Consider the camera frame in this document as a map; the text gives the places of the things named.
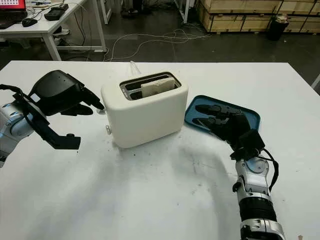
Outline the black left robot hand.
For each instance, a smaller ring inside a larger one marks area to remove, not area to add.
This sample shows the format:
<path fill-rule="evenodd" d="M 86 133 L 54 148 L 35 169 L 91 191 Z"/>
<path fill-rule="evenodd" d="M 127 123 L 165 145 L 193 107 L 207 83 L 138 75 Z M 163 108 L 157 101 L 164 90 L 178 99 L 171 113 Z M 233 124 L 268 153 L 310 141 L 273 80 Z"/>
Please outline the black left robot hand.
<path fill-rule="evenodd" d="M 57 113 L 65 116 L 92 115 L 91 105 L 104 109 L 98 96 L 62 70 L 53 70 L 41 77 L 28 96 L 46 116 Z"/>

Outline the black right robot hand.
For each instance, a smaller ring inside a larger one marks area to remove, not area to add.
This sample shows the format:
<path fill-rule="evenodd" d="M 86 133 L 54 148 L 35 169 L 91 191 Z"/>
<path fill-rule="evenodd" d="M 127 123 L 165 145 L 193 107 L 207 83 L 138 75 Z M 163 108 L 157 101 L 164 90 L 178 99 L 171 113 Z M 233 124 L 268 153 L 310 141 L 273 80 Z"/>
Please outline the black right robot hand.
<path fill-rule="evenodd" d="M 239 137 L 251 129 L 247 117 L 239 109 L 217 104 L 199 104 L 195 106 L 195 110 L 208 117 L 193 118 L 192 122 L 209 129 L 233 150 L 239 147 Z"/>

